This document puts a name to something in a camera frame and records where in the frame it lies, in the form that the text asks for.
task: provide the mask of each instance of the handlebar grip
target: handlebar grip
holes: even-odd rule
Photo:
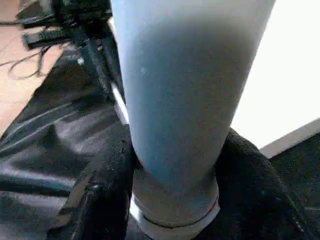
[[[70,42],[71,39],[71,34],[63,30],[46,30],[34,34],[25,34],[22,37],[23,44],[28,50],[64,44]]]

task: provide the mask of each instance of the wooden floor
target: wooden floor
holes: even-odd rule
[[[0,0],[0,21],[15,20],[19,9],[19,0]],[[0,27],[0,65],[36,53],[38,50],[26,51],[22,44],[22,30],[18,27]],[[60,56],[58,47],[51,48],[44,57],[43,73],[48,73]],[[13,74],[27,76],[35,72],[37,64],[29,60],[18,65]],[[0,136],[16,118],[32,96],[34,90],[42,83],[44,77],[31,77],[16,80],[8,75],[11,64],[0,66]]]

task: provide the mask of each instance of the black cable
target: black cable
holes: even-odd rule
[[[15,25],[25,25],[25,24],[37,24],[44,22],[50,19],[53,19],[55,16],[53,14],[44,16],[44,17],[30,17],[16,21],[0,21],[0,27],[3,26],[15,26]]]
[[[48,47],[43,47],[39,52],[32,54],[30,56],[26,56],[24,58],[18,59],[18,60],[13,60],[13,61],[7,61],[4,63],[0,64],[0,67],[4,66],[4,65],[8,65],[8,64],[13,64],[9,70],[8,70],[8,75],[16,80],[24,80],[24,79],[28,79],[33,77],[34,75],[37,75],[38,77],[41,76],[41,70],[42,70],[42,63],[43,63],[43,59],[44,59],[44,55],[46,54],[46,52],[51,48],[51,46]],[[31,58],[35,57],[39,55],[38,61],[37,61],[37,69],[34,73],[27,75],[27,76],[15,76],[13,73],[13,70],[15,69],[16,66],[18,66],[19,64],[30,60]]]

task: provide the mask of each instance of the black leather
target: black leather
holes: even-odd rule
[[[77,58],[63,54],[0,141],[1,240],[124,237],[129,130]],[[196,239],[318,239],[270,161],[232,129],[215,171],[221,211]],[[146,239],[129,217],[126,240]]]

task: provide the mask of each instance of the wire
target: wire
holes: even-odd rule
[[[43,59],[44,59],[44,56],[46,54],[46,52],[51,48],[51,46],[48,46],[48,47],[43,47],[39,52],[35,53],[35,54],[32,54],[30,56],[26,56],[24,58],[21,58],[21,59],[18,59],[18,60],[13,60],[13,61],[7,61],[7,62],[4,62],[4,63],[1,63],[0,64],[0,67],[2,66],[5,66],[5,65],[8,65],[8,64],[13,64],[9,70],[8,70],[8,75],[13,78],[13,79],[16,79],[16,80],[24,80],[24,79],[28,79],[28,78],[31,78],[33,77],[34,75],[37,75],[38,77],[41,77],[42,74],[41,74],[41,70],[42,70],[42,65],[43,65]],[[38,58],[38,61],[37,61],[37,69],[34,73],[30,74],[30,75],[27,75],[27,76],[15,76],[14,75],[14,69],[16,66],[18,66],[19,64],[25,62],[25,61],[30,61],[31,58],[35,57],[39,55],[39,58]]]
[[[16,21],[0,21],[0,26],[15,26],[15,25],[25,25],[25,24],[37,24],[44,22],[46,20],[53,19],[55,16],[53,14],[44,17],[29,17]]]

